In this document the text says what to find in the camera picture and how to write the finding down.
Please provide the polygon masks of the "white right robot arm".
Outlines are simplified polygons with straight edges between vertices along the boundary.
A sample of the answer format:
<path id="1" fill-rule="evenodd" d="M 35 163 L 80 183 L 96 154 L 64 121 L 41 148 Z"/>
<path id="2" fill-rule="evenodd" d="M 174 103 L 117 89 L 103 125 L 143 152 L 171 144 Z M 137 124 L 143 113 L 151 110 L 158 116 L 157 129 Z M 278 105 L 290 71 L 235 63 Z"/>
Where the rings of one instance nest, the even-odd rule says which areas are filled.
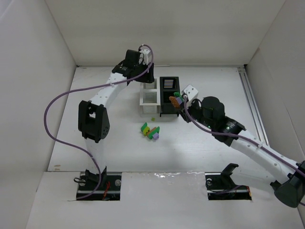
<path id="1" fill-rule="evenodd" d="M 184 121 L 211 134 L 217 141 L 241 152 L 263 168 L 262 172 L 234 173 L 238 164 L 229 164 L 221 174 L 230 192 L 237 186 L 255 186 L 274 193 L 275 197 L 291 208 L 302 204 L 305 197 L 305 163 L 297 162 L 278 153 L 253 136 L 244 125 L 225 115 L 224 104 L 209 96 L 203 100 L 183 94 L 172 99 Z"/>

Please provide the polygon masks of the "brown lego plate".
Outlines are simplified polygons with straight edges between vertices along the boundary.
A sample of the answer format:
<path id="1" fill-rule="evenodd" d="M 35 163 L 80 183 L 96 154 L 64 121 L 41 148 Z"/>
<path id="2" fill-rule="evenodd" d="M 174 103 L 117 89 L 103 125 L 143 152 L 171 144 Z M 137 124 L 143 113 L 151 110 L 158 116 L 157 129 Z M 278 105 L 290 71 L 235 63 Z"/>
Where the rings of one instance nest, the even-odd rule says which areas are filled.
<path id="1" fill-rule="evenodd" d="M 183 103 L 180 97 L 170 96 L 169 100 L 176 109 L 180 109 L 180 106 Z"/>

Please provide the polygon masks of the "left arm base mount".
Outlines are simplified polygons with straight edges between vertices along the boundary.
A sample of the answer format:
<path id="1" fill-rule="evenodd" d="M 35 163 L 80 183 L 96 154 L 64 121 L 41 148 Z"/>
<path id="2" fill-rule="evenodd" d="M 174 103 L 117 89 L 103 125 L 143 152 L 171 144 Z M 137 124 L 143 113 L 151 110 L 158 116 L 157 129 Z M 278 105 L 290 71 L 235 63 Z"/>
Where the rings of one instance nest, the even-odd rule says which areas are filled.
<path id="1" fill-rule="evenodd" d="M 121 197 L 122 173 L 106 172 L 99 174 L 89 170 L 82 172 L 73 181 L 77 184 L 76 200 L 119 201 Z"/>

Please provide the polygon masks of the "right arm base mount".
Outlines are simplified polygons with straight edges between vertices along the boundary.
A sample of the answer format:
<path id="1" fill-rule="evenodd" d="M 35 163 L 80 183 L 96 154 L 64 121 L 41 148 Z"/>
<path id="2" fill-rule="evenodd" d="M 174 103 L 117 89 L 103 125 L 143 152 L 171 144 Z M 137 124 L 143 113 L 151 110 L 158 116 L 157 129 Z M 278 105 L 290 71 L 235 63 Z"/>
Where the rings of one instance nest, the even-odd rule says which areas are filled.
<path id="1" fill-rule="evenodd" d="M 221 172 L 206 172 L 205 186 L 208 200 L 250 200 L 251 192 L 248 186 L 236 185 L 231 179 L 233 171 L 239 167 L 230 163 Z"/>

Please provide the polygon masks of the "green lego brick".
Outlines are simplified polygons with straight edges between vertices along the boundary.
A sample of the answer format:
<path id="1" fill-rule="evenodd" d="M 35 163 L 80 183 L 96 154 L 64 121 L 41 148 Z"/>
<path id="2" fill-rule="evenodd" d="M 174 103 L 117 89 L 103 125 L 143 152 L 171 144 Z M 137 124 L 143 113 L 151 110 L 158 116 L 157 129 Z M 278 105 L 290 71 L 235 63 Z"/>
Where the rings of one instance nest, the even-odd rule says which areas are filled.
<path id="1" fill-rule="evenodd" d="M 175 97 L 181 97 L 181 94 L 179 92 L 174 92 Z"/>

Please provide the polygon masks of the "purple lego brick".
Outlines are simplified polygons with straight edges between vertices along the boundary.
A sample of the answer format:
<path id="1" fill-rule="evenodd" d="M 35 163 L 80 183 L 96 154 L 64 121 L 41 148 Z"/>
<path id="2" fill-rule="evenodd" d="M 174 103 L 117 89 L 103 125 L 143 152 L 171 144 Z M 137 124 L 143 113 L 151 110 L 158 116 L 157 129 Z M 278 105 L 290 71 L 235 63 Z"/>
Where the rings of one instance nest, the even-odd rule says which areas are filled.
<path id="1" fill-rule="evenodd" d="M 152 138 L 153 138 L 154 140 L 157 140 L 157 139 L 159 138 L 159 134 L 158 134 L 158 133 L 155 133 L 155 134 L 152 136 Z"/>

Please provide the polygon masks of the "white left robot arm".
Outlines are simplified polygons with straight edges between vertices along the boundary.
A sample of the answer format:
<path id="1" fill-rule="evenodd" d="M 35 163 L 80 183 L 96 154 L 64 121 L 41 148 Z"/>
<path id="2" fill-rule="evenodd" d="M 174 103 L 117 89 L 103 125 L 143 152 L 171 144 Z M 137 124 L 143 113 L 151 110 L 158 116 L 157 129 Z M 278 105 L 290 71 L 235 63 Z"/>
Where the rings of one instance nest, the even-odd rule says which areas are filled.
<path id="1" fill-rule="evenodd" d="M 137 51 L 127 50 L 123 61 L 111 71 L 106 87 L 90 100 L 81 101 L 78 108 L 78 129 L 85 139 L 87 151 L 103 172 L 106 168 L 103 142 L 110 130 L 109 109 L 119 93 L 135 80 L 151 83 L 153 77 L 153 53 L 147 46 Z"/>

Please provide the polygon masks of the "green lego stack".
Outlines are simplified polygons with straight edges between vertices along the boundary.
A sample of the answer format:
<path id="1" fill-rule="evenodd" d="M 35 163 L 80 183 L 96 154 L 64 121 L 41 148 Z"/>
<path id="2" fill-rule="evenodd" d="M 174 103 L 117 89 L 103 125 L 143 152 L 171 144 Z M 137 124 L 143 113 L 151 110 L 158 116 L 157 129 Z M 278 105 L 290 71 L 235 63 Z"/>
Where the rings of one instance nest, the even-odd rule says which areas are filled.
<path id="1" fill-rule="evenodd" d="M 158 133 L 160 135 L 160 127 L 154 127 L 154 128 L 150 128 L 147 123 L 144 123 L 143 126 L 141 127 L 141 132 L 142 134 L 147 137 L 149 140 L 154 140 L 153 139 L 153 135 L 155 133 Z"/>

